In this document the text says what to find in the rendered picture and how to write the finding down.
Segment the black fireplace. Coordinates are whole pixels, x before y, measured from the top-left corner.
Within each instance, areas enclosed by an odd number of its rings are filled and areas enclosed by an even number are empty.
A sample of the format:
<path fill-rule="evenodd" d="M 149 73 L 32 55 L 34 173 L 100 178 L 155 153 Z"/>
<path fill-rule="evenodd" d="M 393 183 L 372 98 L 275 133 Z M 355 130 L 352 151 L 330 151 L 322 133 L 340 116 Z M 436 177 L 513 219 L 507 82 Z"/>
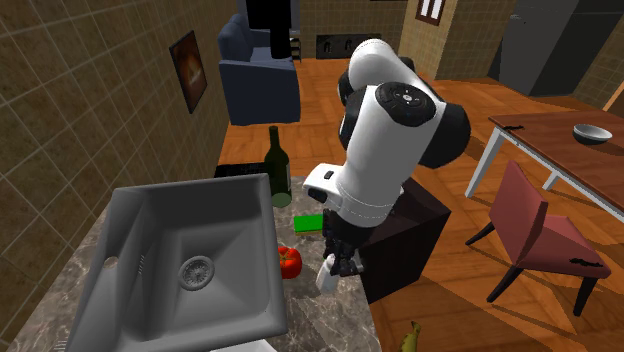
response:
<path fill-rule="evenodd" d="M 317 59 L 348 59 L 362 42 L 375 38 L 371 34 L 332 34 L 316 37 Z"/>

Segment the red chair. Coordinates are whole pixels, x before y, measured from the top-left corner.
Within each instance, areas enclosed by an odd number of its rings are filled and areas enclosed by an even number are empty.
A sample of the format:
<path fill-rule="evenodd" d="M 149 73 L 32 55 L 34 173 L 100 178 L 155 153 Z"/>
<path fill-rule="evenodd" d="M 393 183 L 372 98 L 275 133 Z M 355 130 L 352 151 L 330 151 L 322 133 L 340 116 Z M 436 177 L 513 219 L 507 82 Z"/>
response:
<path fill-rule="evenodd" d="M 511 160 L 489 211 L 490 222 L 466 243 L 495 231 L 511 260 L 510 269 L 488 295 L 489 303 L 525 270 L 565 274 L 582 279 L 573 309 L 579 316 L 597 281 L 611 270 L 568 217 L 549 215 L 547 209 L 547 200 Z"/>

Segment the yellow banana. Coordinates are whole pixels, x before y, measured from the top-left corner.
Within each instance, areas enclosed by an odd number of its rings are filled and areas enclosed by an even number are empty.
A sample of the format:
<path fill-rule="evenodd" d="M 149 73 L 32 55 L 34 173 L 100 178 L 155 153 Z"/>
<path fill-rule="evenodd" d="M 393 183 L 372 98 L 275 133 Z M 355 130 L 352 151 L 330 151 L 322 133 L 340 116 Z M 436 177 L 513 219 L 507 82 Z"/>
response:
<path fill-rule="evenodd" d="M 418 338 L 421 332 L 421 325 L 415 321 L 411 322 L 411 331 L 401 340 L 398 352 L 417 352 Z"/>

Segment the dark grey cabinet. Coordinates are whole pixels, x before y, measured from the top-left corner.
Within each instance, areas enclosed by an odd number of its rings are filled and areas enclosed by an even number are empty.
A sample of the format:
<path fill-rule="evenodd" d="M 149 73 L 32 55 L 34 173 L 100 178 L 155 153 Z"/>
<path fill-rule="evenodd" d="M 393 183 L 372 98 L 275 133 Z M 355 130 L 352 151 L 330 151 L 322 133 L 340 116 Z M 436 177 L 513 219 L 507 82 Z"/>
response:
<path fill-rule="evenodd" d="M 527 96 L 571 94 L 624 15 L 624 0 L 517 0 L 488 76 Z"/>

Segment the window with brown frame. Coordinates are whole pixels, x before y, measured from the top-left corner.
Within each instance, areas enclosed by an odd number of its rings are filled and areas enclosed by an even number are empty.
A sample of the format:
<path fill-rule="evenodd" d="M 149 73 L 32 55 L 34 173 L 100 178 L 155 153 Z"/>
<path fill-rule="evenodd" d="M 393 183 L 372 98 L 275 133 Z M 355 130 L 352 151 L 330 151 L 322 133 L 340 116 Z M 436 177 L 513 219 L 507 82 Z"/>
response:
<path fill-rule="evenodd" d="M 415 18 L 438 26 L 441 21 L 445 0 L 418 0 Z"/>

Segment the grey sink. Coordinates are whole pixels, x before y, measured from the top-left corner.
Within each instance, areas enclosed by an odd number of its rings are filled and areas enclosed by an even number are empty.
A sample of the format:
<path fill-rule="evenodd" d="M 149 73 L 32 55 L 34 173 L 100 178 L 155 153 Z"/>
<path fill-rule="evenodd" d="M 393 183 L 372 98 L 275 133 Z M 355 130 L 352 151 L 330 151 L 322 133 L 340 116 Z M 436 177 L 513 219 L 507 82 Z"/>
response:
<path fill-rule="evenodd" d="M 287 330 L 266 175 L 115 190 L 67 352 L 209 352 Z"/>

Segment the green sponge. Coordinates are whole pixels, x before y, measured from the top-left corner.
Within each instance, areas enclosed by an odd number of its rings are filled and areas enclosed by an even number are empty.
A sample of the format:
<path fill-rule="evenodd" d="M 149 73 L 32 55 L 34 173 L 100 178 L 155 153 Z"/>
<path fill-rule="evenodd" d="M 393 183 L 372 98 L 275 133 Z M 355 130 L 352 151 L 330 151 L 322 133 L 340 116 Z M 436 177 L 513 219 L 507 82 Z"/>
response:
<path fill-rule="evenodd" d="M 323 230 L 323 215 L 298 215 L 293 218 L 293 229 L 297 236 L 319 234 Z"/>

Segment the grey bowl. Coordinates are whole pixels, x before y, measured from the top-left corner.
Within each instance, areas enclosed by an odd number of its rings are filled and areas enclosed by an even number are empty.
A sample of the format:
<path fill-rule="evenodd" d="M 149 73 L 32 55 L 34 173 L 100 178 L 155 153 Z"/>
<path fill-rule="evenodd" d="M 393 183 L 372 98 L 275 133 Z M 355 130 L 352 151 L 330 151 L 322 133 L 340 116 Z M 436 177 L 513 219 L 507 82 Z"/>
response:
<path fill-rule="evenodd" d="M 613 134 L 601 127 L 589 124 L 576 124 L 573 127 L 573 137 L 584 145 L 598 145 L 609 141 Z"/>

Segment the black dish rack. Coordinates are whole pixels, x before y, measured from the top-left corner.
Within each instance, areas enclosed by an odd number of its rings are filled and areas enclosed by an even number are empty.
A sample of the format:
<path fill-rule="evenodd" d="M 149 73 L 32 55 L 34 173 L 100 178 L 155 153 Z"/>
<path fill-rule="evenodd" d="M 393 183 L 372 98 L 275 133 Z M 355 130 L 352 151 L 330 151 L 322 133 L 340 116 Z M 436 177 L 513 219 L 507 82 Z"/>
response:
<path fill-rule="evenodd" d="M 239 175 L 265 173 L 266 168 L 263 162 L 220 164 L 216 167 L 214 177 L 230 177 Z"/>

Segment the dark robot stand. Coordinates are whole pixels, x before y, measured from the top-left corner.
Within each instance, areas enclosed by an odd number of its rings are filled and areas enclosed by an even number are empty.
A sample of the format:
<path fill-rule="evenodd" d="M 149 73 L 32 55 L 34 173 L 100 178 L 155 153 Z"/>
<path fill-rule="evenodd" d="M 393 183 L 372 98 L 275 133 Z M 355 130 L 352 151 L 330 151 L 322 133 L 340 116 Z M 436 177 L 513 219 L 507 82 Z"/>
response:
<path fill-rule="evenodd" d="M 392 212 L 359 248 L 360 275 L 372 304 L 416 282 L 432 254 L 451 210 L 413 179 Z"/>

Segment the white cup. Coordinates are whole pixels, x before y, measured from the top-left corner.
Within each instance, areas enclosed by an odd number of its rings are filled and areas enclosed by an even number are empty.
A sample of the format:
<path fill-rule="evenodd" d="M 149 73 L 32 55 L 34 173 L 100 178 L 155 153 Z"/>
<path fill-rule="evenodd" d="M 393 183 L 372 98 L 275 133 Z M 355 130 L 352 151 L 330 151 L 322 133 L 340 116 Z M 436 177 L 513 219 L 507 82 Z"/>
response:
<path fill-rule="evenodd" d="M 316 278 L 316 286 L 321 294 L 333 293 L 338 285 L 339 276 L 331 275 L 331 268 L 335 262 L 335 256 L 330 254 L 322 263 Z"/>

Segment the brown table with white legs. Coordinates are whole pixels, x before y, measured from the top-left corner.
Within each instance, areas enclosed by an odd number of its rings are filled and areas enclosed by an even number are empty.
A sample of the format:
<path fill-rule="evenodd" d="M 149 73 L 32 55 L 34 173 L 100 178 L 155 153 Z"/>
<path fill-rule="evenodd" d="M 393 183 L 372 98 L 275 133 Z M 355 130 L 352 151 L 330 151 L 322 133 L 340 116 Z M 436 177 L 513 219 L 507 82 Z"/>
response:
<path fill-rule="evenodd" d="M 543 188 L 563 180 L 624 223 L 624 118 L 602 110 L 494 115 L 485 150 L 467 186 L 470 198 L 502 143 L 507 140 L 550 171 Z M 573 137 L 577 124 L 608 130 L 612 137 L 584 145 Z"/>

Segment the dark green wine bottle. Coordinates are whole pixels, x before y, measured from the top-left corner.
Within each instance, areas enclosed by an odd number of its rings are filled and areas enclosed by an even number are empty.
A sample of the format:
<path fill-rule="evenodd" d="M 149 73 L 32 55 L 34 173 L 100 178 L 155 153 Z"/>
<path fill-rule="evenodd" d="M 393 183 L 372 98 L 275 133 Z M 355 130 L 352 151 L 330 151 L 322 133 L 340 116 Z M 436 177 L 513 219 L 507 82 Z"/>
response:
<path fill-rule="evenodd" d="M 290 161 L 279 141 L 277 126 L 269 127 L 270 148 L 264 158 L 264 166 L 269 175 L 272 204 L 284 208 L 292 201 Z"/>

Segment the red tomato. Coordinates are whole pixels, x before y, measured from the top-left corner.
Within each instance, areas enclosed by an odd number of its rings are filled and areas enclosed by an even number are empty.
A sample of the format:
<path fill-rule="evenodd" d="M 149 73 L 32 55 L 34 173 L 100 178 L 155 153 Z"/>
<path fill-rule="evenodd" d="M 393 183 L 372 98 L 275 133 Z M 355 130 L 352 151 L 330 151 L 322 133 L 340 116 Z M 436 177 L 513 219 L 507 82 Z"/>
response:
<path fill-rule="evenodd" d="M 280 256 L 280 268 L 283 279 L 294 279 L 302 270 L 302 258 L 295 248 L 280 246 L 278 248 Z"/>

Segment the orange wall picture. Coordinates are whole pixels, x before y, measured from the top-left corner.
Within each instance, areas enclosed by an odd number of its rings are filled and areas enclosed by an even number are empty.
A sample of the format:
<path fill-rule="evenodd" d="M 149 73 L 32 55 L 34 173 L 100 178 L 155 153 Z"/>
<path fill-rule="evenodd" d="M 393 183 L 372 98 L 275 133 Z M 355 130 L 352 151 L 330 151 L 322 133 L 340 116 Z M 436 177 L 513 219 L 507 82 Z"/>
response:
<path fill-rule="evenodd" d="M 192 114 L 207 88 L 207 80 L 193 30 L 169 47 L 188 112 Z"/>

